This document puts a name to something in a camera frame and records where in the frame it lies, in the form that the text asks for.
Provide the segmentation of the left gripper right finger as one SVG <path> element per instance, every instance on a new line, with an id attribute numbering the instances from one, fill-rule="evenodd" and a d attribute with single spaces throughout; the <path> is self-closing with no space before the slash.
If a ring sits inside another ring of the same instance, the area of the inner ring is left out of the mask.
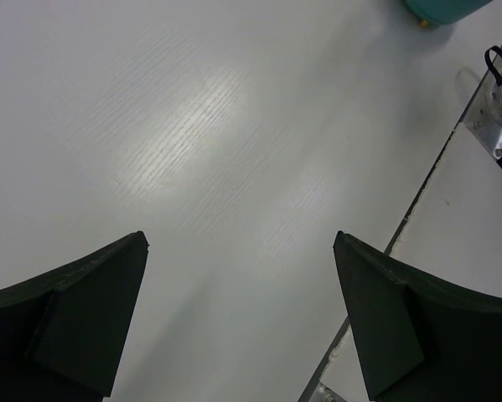
<path id="1" fill-rule="evenodd" d="M 338 233 L 334 258 L 372 401 L 502 401 L 502 298 Z"/>

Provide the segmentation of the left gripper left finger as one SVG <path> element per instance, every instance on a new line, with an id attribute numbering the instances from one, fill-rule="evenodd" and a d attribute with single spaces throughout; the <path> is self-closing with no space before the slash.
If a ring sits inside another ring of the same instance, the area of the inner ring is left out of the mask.
<path id="1" fill-rule="evenodd" d="M 110 397 L 147 255 L 138 231 L 0 290 L 0 401 Z"/>

